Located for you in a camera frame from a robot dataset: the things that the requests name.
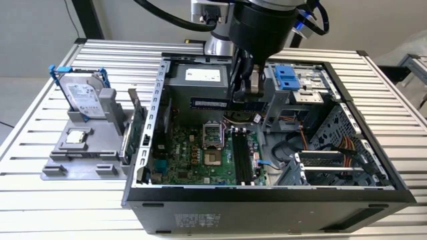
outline metal rail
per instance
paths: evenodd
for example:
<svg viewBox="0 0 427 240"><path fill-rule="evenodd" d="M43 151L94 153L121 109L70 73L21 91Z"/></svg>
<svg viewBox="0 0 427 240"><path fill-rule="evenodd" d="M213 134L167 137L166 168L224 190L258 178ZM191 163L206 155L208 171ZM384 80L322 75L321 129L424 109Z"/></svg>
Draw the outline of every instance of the metal rail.
<svg viewBox="0 0 427 240"><path fill-rule="evenodd" d="M122 108L135 88L147 106L161 52L201 54L200 44L159 44L87 40L73 45L61 62L75 68L105 67ZM342 81L417 205L353 233L200 235L205 239L386 239L427 238L427 124L368 57L354 51L284 49L274 58L325 61ZM125 181L42 181L38 174L66 123L67 104L49 79L0 147L0 238L102 239L143 237L141 224L121 208Z"/></svg>

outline floor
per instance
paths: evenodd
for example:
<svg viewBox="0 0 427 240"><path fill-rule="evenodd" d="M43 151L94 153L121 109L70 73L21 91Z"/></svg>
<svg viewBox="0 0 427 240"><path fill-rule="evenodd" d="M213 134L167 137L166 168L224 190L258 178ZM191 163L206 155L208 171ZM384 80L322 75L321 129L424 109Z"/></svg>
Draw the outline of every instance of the floor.
<svg viewBox="0 0 427 240"><path fill-rule="evenodd" d="M14 126L47 78L0 77L0 121ZM0 124L0 145L11 128Z"/></svg>

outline white wall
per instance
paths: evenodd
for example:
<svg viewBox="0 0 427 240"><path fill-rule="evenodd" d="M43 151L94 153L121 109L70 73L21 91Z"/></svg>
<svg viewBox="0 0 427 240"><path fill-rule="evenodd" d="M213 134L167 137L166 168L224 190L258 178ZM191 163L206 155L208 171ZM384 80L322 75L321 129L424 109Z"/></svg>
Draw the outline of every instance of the white wall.
<svg viewBox="0 0 427 240"><path fill-rule="evenodd" d="M190 0L150 0L161 10L190 20ZM105 38L121 41L182 43L205 40L208 32L185 30L145 11L131 0L93 1Z"/></svg>
<svg viewBox="0 0 427 240"><path fill-rule="evenodd" d="M330 30L313 35L301 48L365 50L370 57L390 52L427 29L427 0L321 0Z"/></svg>
<svg viewBox="0 0 427 240"><path fill-rule="evenodd" d="M83 37L70 0L67 7ZM75 38L62 0L0 0L0 77L47 77Z"/></svg>

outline small circuit board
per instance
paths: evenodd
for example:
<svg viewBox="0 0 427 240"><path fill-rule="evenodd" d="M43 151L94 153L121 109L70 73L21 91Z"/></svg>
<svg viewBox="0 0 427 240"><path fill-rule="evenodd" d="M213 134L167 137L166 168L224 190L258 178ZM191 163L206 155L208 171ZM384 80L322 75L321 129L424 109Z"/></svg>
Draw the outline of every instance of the small circuit board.
<svg viewBox="0 0 427 240"><path fill-rule="evenodd" d="M233 160L233 143L230 132L222 133L224 146L221 149L202 148L202 128L173 129L170 139L169 159L155 159L153 168L153 184L162 185L236 185L236 166ZM246 149L249 164L252 165L253 153L260 154L256 134L246 134ZM253 178L256 185L265 185L261 168Z"/></svg>

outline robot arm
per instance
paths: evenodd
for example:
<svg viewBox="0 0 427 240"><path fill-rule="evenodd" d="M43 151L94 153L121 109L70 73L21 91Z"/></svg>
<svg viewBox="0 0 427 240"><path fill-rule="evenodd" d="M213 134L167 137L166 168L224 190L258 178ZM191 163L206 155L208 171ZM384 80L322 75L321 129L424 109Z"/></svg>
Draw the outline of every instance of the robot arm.
<svg viewBox="0 0 427 240"><path fill-rule="evenodd" d="M190 0L191 22L163 12L146 0L134 2L158 18L191 31L210 32L217 24L229 24L228 38L234 51L228 97L233 102L256 101L264 95L265 61L284 48L289 32L306 38L310 31L322 35L329 29L318 0ZM320 9L324 30L314 22L314 7Z"/></svg>

